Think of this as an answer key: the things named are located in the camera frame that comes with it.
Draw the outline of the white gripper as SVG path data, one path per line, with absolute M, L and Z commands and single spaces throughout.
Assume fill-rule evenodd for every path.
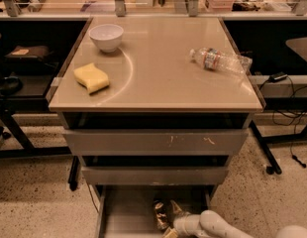
M 171 200 L 171 213 L 175 218 L 173 227 L 168 227 L 162 238 L 178 238 L 180 236 L 196 236 L 198 237 L 201 231 L 200 216 L 198 214 L 189 214 L 188 211 L 183 210 L 179 204 Z

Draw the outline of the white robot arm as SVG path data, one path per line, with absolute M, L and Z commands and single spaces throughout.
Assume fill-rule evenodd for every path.
M 162 238 L 254 238 L 244 231 L 230 225 L 213 210 L 204 210 L 200 214 L 183 211 L 174 201 L 171 201 L 174 214 L 173 227 L 168 227 Z M 298 225 L 288 225 L 276 232 L 274 238 L 307 238 L 307 229 Z

